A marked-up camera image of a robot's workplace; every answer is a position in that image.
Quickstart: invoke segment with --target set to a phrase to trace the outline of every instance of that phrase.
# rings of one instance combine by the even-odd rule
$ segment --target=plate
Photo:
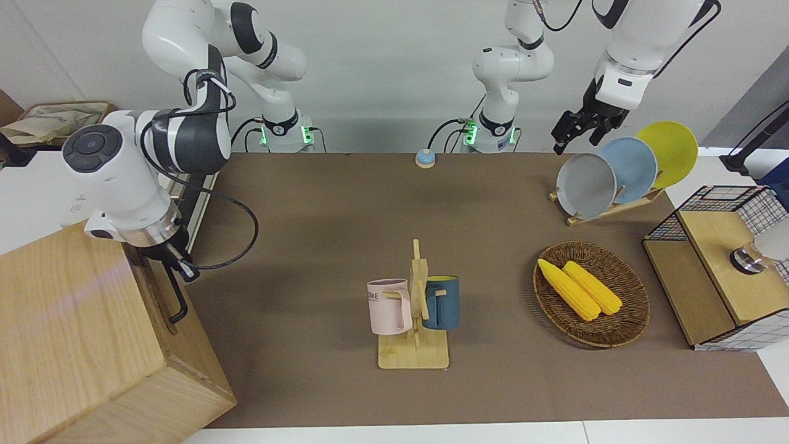
[[[693,132],[682,123],[655,122],[636,134],[657,158],[660,177],[656,188],[665,188],[681,181],[690,174],[698,158],[698,143]]]
[[[614,203],[627,204],[643,198],[655,184],[657,159],[649,145],[635,137],[614,139],[600,149],[616,176],[616,185],[625,187]]]
[[[559,170],[557,197],[564,211],[578,219],[602,214],[616,195],[614,170],[596,154],[576,154]]]

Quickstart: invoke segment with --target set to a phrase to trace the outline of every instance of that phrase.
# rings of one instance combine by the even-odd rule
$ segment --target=white wall
[[[327,129],[337,151],[414,151],[444,120],[468,115],[483,93],[471,60],[482,47],[511,44],[503,0],[300,0],[255,4],[281,40],[304,49],[307,77],[298,106]],[[183,104],[177,81],[145,56],[140,30],[152,0],[0,0],[0,88],[28,106],[96,98],[123,108]],[[553,24],[575,0],[552,0]],[[552,76],[518,85],[521,150],[549,150],[550,130],[577,110],[609,31],[585,2],[565,31],[548,33]],[[675,119],[703,139],[789,44],[789,2],[723,0],[720,17],[647,91],[616,136]],[[256,113],[240,82],[237,122]],[[383,129],[386,137],[366,137]],[[591,149],[576,141],[573,151]]]

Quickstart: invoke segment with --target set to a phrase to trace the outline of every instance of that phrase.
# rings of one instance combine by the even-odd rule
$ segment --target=yellow plate
[[[698,143],[693,132],[682,123],[655,122],[636,134],[657,158],[662,171],[655,181],[655,188],[665,188],[684,179],[696,164]]]

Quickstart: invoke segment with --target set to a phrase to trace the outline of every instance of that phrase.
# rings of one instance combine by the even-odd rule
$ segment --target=dark blue mug
[[[430,276],[424,290],[429,319],[428,329],[451,330],[460,326],[460,280],[457,276]]]

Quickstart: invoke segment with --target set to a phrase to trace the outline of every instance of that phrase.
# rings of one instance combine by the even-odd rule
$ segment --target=wooden cabinet
[[[698,350],[757,350],[789,337],[789,288],[774,269],[737,271],[729,254],[753,240],[736,212],[679,211],[687,240],[645,240],[666,296]]]
[[[159,263],[78,224],[0,273],[3,444],[176,443],[235,405],[196,313],[167,321]]]

